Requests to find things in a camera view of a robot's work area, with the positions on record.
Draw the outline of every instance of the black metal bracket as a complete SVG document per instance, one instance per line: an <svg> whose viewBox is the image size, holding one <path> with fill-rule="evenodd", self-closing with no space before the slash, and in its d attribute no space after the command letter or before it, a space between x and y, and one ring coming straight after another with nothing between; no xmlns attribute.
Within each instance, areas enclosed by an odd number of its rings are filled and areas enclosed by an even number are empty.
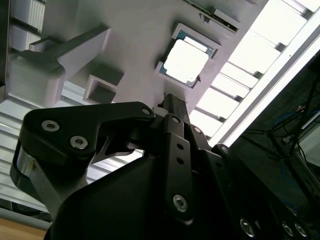
<svg viewBox="0 0 320 240"><path fill-rule="evenodd" d="M183 101L168 95L160 106L168 114L130 102L26 115L10 174L53 216L46 240L280 240L284 223L291 239L310 239L230 149L208 145ZM143 157L87 184L91 163L137 148Z"/></svg>

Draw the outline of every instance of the metal bolt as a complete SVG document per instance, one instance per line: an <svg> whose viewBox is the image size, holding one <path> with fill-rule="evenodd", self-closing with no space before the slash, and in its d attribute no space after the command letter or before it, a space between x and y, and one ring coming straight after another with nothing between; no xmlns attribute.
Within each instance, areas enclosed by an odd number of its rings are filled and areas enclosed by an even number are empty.
<svg viewBox="0 0 320 240"><path fill-rule="evenodd" d="M282 226L283 226L285 232L286 232L289 236L291 236L291 237L294 236L294 231L292 231L292 229L289 227L289 225L288 225L287 223L283 222L283 223L282 223Z"/></svg>
<svg viewBox="0 0 320 240"><path fill-rule="evenodd" d="M298 230L298 232L303 236L303 237L307 237L307 233L306 231L298 224L298 223L295 223L295 228Z"/></svg>
<svg viewBox="0 0 320 240"><path fill-rule="evenodd" d="M193 128L198 134L201 133L201 130L199 128L197 128L196 126Z"/></svg>
<svg viewBox="0 0 320 240"><path fill-rule="evenodd" d="M254 238L255 237L255 231L253 229L253 227L250 225L250 223L241 218L240 220L240 226L242 228L242 230L250 237L250 238Z"/></svg>
<svg viewBox="0 0 320 240"><path fill-rule="evenodd" d="M174 122L176 122L177 124L180 123L180 120L179 120L178 118L176 118L175 116L172 117L172 120L173 120Z"/></svg>
<svg viewBox="0 0 320 240"><path fill-rule="evenodd" d="M173 197L173 204L176 209L182 213L186 212L188 209L188 203L185 198L181 195L175 195Z"/></svg>
<svg viewBox="0 0 320 240"><path fill-rule="evenodd" d="M47 132L55 132L60 129L59 124L52 120L43 121L41 127Z"/></svg>
<svg viewBox="0 0 320 240"><path fill-rule="evenodd" d="M144 112L145 114L149 115L150 114L150 111L146 108L142 108L142 112Z"/></svg>
<svg viewBox="0 0 320 240"><path fill-rule="evenodd" d="M226 148L225 146L221 147L221 150L225 153L225 154L229 154L229 150L228 148Z"/></svg>
<svg viewBox="0 0 320 240"><path fill-rule="evenodd" d="M88 146L88 141L82 136L73 136L70 139L70 144L75 149L83 150Z"/></svg>

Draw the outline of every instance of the cable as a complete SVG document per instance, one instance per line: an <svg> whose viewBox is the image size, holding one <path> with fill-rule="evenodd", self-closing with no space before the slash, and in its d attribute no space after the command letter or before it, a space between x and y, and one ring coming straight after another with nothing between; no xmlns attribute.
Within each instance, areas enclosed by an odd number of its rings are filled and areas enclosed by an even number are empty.
<svg viewBox="0 0 320 240"><path fill-rule="evenodd" d="M301 154L301 156L303 157L303 160L306 164L306 166L309 168L310 172L313 174L313 176L316 178L316 179L319 179L318 176L315 174L315 172L313 171L313 169L311 167L309 167L309 162L307 160L307 157L305 155L305 151L303 150L303 148L300 146L300 143L297 142L297 146L298 146L298 149L299 149L299 153Z"/></svg>
<svg viewBox="0 0 320 240"><path fill-rule="evenodd" d="M308 112L308 115L310 115L310 114L317 114L317 113L319 113L320 112L320 110L317 110L317 111L311 111L311 112ZM278 124L278 122L280 121L280 120L282 120L283 118L285 118L285 117L291 117L291 116L293 116L293 115L295 115L295 114L298 114L298 113L300 113L299 111L297 111L297 112L288 112L288 113L286 113L286 114L283 114L283 115L281 115L276 121L275 121L275 123L273 124L273 127L274 126L276 126L277 124Z"/></svg>
<svg viewBox="0 0 320 240"><path fill-rule="evenodd" d="M284 205L286 205L287 207L292 208L292 209L295 211L296 215L298 216L299 208L298 208L296 205L294 205L294 204L291 203L291 202L284 201L284 200L282 201L282 203L283 203Z"/></svg>
<svg viewBox="0 0 320 240"><path fill-rule="evenodd" d="M301 191L301 188L299 187L299 185L294 180L292 180L287 176L284 162L281 163L281 174L284 177L284 179L287 181L287 183L289 183L290 185L294 186L295 188Z"/></svg>

